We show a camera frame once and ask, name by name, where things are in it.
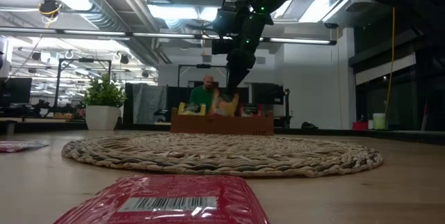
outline table surface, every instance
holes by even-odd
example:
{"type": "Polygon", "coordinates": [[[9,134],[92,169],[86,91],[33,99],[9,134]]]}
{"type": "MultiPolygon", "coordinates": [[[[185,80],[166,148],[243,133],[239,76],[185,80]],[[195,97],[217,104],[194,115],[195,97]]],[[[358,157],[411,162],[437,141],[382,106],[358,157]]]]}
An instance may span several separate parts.
{"type": "MultiPolygon", "coordinates": [[[[39,150],[0,153],[0,223],[53,223],[117,178],[143,174],[60,156],[68,141],[135,132],[140,133],[65,131],[0,137],[0,141],[50,144],[39,150]]],[[[385,164],[354,175],[247,179],[271,223],[445,223],[445,147],[374,138],[304,138],[374,147],[385,164]]]]}

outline round wicker mat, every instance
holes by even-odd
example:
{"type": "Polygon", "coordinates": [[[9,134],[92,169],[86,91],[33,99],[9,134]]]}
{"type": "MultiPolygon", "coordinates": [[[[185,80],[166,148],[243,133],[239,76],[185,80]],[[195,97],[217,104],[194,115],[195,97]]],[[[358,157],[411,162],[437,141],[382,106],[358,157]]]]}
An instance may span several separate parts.
{"type": "Polygon", "coordinates": [[[378,167],[369,147],[281,136],[146,134],[71,141],[62,155],[110,168],[189,175],[320,177],[378,167]]]}

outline robotic arm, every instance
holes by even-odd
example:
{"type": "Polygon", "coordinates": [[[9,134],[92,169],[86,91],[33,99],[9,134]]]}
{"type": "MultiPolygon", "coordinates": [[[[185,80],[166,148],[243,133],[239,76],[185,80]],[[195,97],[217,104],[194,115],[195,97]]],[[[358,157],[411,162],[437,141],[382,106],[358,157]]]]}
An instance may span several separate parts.
{"type": "MultiPolygon", "coordinates": [[[[227,54],[228,91],[234,92],[255,63],[255,50],[265,25],[273,25],[270,14],[287,0],[238,0],[226,6],[225,0],[213,21],[219,35],[212,43],[212,54],[227,54]]],[[[405,19],[436,43],[444,44],[445,26],[437,25],[445,16],[444,8],[434,0],[376,0],[396,7],[405,19]]]]}

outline potted plant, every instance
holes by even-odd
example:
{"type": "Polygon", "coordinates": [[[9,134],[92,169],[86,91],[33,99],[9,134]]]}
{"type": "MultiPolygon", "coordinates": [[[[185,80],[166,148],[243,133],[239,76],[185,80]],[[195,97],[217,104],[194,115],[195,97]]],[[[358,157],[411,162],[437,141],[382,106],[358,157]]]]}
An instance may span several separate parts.
{"type": "Polygon", "coordinates": [[[119,89],[108,74],[102,75],[102,80],[91,79],[84,98],[89,130],[113,130],[126,99],[123,88],[119,89]]]}

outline green shirt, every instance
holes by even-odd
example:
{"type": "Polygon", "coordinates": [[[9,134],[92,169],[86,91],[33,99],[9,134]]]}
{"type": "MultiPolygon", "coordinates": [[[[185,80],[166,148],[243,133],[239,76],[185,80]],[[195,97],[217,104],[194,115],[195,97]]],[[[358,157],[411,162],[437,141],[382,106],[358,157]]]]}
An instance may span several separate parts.
{"type": "Polygon", "coordinates": [[[206,114],[210,112],[213,90],[205,90],[203,86],[192,89],[190,103],[206,104],[206,114]]]}

